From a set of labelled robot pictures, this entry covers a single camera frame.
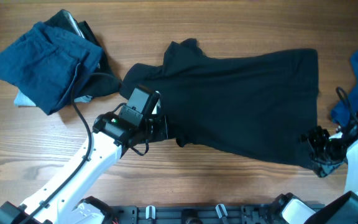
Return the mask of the black t-shirt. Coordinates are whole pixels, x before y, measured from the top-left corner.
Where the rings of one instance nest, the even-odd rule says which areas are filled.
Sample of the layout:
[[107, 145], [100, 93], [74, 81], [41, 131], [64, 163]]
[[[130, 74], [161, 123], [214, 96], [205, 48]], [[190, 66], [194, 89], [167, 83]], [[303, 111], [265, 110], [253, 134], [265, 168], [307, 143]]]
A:
[[291, 49], [211, 58], [196, 39], [172, 42], [163, 64], [135, 64], [120, 95], [146, 86], [161, 95], [168, 137], [265, 162], [312, 168], [301, 135], [317, 125], [318, 53]]

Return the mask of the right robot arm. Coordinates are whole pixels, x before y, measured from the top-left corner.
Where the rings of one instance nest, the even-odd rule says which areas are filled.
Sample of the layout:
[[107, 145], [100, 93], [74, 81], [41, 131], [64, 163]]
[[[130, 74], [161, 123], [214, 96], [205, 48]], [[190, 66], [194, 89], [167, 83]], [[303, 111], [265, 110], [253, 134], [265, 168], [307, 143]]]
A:
[[267, 212], [269, 223], [358, 223], [358, 112], [337, 134], [318, 128], [304, 138], [313, 149], [311, 159], [320, 168], [347, 163], [344, 194], [314, 210], [293, 194], [278, 196]]

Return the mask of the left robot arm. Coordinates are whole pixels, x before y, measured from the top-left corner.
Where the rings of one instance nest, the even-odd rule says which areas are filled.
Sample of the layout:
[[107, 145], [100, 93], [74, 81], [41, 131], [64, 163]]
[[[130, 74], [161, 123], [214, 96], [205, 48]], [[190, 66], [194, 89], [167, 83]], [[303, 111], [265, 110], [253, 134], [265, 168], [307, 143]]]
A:
[[138, 86], [128, 102], [99, 115], [58, 174], [19, 206], [5, 202], [0, 207], [0, 224], [117, 223], [109, 205], [85, 193], [127, 150], [148, 144], [162, 132], [160, 97], [158, 91]]

